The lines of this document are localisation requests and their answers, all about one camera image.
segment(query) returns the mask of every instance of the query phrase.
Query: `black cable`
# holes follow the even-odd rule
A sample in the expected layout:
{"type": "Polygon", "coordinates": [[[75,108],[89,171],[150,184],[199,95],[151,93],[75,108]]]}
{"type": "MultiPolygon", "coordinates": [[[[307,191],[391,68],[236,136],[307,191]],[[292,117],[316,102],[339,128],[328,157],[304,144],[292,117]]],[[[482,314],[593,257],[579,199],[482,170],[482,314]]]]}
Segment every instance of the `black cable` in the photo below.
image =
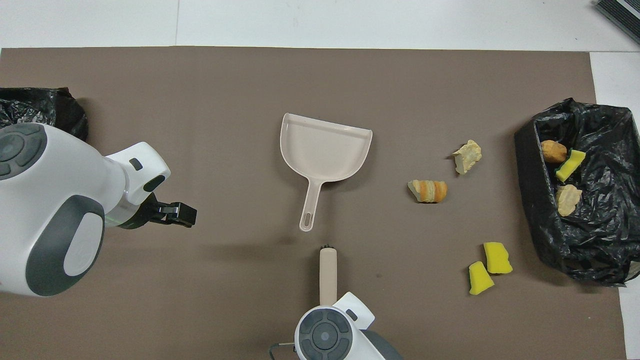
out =
{"type": "Polygon", "coordinates": [[[276,360],[276,358],[273,357],[273,353],[272,353],[274,348],[276,348],[276,347],[284,347],[284,346],[293,346],[293,345],[294,345],[294,343],[277,343],[277,344],[273,344],[273,345],[271,345],[269,347],[269,357],[271,358],[271,360],[276,360]]]}

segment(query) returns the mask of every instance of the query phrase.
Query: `black trash bag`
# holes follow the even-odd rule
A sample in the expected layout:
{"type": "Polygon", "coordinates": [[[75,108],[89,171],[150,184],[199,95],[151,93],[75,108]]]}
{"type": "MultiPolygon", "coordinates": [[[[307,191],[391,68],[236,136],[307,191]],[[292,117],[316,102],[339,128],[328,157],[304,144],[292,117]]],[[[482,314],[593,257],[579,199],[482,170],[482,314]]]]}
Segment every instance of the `black trash bag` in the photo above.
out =
{"type": "Polygon", "coordinates": [[[515,134],[522,204],[538,257],[579,281],[621,286],[640,261],[640,141],[631,111],[573,99],[537,114],[515,134]],[[557,212],[558,164],[540,142],[586,152],[565,181],[582,190],[576,210],[557,212]]]}
{"type": "Polygon", "coordinates": [[[0,129],[21,122],[38,122],[86,140],[89,132],[82,106],[68,88],[0,88],[0,129]]]}

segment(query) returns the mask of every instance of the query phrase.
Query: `dustpan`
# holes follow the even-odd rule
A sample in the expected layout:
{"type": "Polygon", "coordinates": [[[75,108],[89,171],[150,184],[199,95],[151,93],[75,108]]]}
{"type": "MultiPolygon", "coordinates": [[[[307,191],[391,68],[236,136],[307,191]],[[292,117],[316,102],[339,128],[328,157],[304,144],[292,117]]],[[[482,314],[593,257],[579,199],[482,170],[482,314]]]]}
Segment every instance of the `dustpan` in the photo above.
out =
{"type": "Polygon", "coordinates": [[[352,176],[369,153],[373,131],[286,113],[280,130],[284,161],[309,181],[300,229],[313,228],[324,183],[352,176]]]}

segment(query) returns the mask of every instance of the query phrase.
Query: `yellow sponge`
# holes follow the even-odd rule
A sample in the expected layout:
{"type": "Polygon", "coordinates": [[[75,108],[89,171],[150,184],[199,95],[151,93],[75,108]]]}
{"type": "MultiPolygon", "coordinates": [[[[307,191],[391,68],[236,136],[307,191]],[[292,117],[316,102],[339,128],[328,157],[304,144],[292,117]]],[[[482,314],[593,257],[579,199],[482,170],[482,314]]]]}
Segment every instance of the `yellow sponge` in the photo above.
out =
{"type": "Polygon", "coordinates": [[[578,166],[580,166],[585,156],[586,156],[586,153],[582,151],[573,150],[573,149],[569,150],[569,157],[560,166],[560,168],[556,170],[556,177],[558,178],[558,180],[562,182],[567,180],[569,175],[571,175],[575,171],[575,169],[577,169],[578,166]]]}
{"type": "Polygon", "coordinates": [[[509,253],[502,243],[484,243],[486,268],[491,274],[508,274],[513,271],[509,263],[509,253]]]}
{"type": "Polygon", "coordinates": [[[476,261],[469,265],[469,279],[471,280],[471,290],[469,291],[471,295],[478,295],[494,285],[482,261],[476,261]]]}

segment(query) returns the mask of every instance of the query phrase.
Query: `white tile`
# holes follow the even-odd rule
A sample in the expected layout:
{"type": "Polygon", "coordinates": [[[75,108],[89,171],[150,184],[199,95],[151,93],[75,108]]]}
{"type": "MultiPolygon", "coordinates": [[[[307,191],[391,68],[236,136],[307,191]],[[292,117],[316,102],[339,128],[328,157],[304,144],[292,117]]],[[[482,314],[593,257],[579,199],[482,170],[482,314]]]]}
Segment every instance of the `white tile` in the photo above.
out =
{"type": "Polygon", "coordinates": [[[591,0],[181,0],[177,44],[640,51],[591,0]]]}
{"type": "MultiPolygon", "coordinates": [[[[640,53],[592,53],[591,71],[598,104],[624,106],[640,119],[640,53]]],[[[640,278],[620,289],[627,359],[640,359],[640,278]]]]}
{"type": "Polygon", "coordinates": [[[178,0],[3,0],[0,47],[174,45],[178,0]]]}

